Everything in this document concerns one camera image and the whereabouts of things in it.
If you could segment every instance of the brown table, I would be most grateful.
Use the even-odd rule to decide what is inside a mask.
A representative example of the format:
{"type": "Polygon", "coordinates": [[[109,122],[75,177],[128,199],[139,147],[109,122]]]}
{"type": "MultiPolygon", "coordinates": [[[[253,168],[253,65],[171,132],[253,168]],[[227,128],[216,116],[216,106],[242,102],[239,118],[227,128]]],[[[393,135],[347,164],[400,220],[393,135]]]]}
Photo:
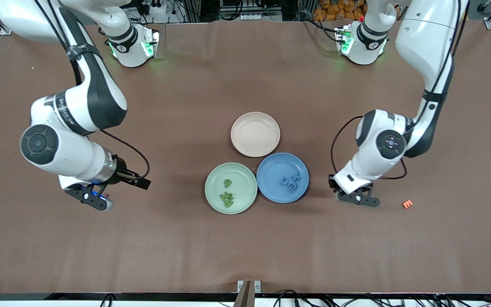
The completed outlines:
{"type": "MultiPolygon", "coordinates": [[[[376,181],[378,208],[335,200],[329,146],[343,123],[371,109],[416,114],[423,81],[393,41],[361,67],[302,23],[168,25],[162,37],[163,59],[135,69],[101,48],[129,104],[110,131],[152,163],[148,191],[108,188],[107,213],[67,196],[19,152],[31,103],[73,85],[63,51],[2,37],[0,292],[226,292],[244,278],[265,292],[491,292],[491,31],[481,21],[466,23],[431,150],[407,160],[405,179],[376,181]],[[221,163],[256,171],[261,159],[230,142],[248,111],[278,121],[276,151],[304,160],[310,186],[293,204],[259,195],[227,216],[210,207],[203,185],[221,163]]],[[[92,139],[142,172],[128,148],[92,139]]],[[[348,128],[337,165],[356,150],[348,128]]]]}

